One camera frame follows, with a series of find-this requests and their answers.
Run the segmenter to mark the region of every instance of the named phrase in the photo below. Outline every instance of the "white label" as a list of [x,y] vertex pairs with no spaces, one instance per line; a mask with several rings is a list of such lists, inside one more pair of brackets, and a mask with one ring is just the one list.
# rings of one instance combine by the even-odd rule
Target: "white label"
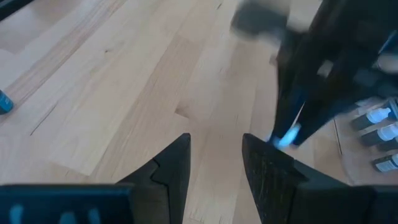
[[381,172],[387,172],[393,169],[398,169],[391,161],[386,161],[386,162],[381,162],[376,164],[376,167],[381,171]]

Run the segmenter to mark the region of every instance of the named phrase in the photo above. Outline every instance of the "wood grain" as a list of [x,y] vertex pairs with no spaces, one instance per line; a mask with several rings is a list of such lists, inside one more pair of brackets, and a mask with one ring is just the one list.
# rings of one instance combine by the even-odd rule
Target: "wood grain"
[[[35,0],[1,21],[0,182],[117,182],[189,132],[184,223],[259,223],[241,140],[271,131],[278,46],[232,34],[237,5]],[[344,180],[333,123],[287,152]]]

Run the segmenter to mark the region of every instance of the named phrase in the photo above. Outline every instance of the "wooden floor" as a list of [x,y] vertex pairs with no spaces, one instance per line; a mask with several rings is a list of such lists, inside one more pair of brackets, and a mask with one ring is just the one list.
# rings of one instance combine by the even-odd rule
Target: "wooden floor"
[[[189,132],[184,222],[259,223],[241,139],[270,133],[277,47],[230,32],[237,3],[35,0],[0,22],[0,182],[116,182]],[[334,122],[288,153],[345,181]]]

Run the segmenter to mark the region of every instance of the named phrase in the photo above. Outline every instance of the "gray object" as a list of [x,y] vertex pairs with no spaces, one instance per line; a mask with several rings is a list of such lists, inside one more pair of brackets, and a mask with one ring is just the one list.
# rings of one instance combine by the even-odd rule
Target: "gray object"
[[398,149],[398,137],[396,137],[390,141],[380,143],[380,145],[378,145],[377,148],[380,151],[384,151],[384,152]]
[[365,146],[375,146],[382,142],[390,141],[398,136],[398,123],[371,131],[361,136],[361,142]]
[[398,154],[375,159],[372,161],[372,164],[379,172],[388,172],[398,169]]
[[371,110],[366,114],[361,115],[352,120],[351,126],[355,130],[362,130],[364,128],[370,127],[386,119],[390,112],[391,112],[390,108],[378,108],[375,110]]

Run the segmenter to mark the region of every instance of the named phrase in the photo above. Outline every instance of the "blue bottle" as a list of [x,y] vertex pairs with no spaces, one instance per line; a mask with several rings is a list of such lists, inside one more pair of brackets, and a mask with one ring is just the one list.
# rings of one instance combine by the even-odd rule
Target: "blue bottle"
[[6,114],[12,110],[14,103],[8,96],[0,90],[0,114]]

